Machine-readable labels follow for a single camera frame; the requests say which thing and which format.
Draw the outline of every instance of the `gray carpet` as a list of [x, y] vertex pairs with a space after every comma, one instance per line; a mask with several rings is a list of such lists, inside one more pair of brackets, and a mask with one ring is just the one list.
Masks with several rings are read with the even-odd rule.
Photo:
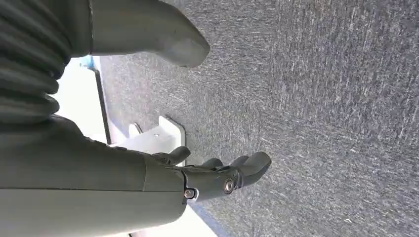
[[102, 57], [110, 117], [184, 125], [190, 163], [265, 151], [267, 175], [203, 203], [230, 236], [419, 236], [417, 0], [176, 0], [211, 45], [177, 68]]

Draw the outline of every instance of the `white metal bracket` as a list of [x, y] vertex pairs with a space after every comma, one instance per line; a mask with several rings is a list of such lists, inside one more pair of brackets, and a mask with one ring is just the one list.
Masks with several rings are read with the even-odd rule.
[[159, 116], [158, 126], [142, 133], [138, 129], [138, 125], [130, 125], [130, 137], [117, 146], [149, 154], [170, 153], [185, 146], [185, 129], [169, 118]]

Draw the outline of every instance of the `prosthetic hand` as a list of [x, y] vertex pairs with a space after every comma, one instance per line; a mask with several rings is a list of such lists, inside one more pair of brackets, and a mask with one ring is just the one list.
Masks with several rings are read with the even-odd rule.
[[157, 0], [0, 1], [0, 235], [103, 236], [176, 220], [188, 200], [256, 182], [265, 153], [177, 167], [185, 147], [145, 154], [85, 138], [48, 94], [72, 56], [154, 52], [184, 67], [209, 45]]

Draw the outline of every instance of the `prosthetic arm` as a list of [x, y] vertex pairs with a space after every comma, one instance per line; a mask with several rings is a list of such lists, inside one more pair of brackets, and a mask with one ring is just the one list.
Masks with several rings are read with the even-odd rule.
[[210, 47], [173, 6], [0, 0], [0, 24], [0, 236], [103, 236], [166, 224], [188, 200], [229, 195], [268, 169], [262, 152], [228, 166], [210, 159], [177, 167], [186, 147], [153, 155], [109, 147], [54, 115], [48, 94], [71, 57], [148, 51], [201, 64]]

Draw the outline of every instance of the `metal screw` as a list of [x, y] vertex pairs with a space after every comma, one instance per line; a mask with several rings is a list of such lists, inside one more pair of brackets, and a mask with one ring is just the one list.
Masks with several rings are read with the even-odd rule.
[[195, 197], [195, 190], [193, 190], [193, 189], [187, 189], [187, 190], [185, 190], [184, 196], [185, 196], [187, 199], [192, 199], [192, 198], [194, 198], [194, 197]]
[[234, 190], [234, 181], [232, 179], [227, 179], [224, 183], [224, 192], [226, 194], [232, 193]]

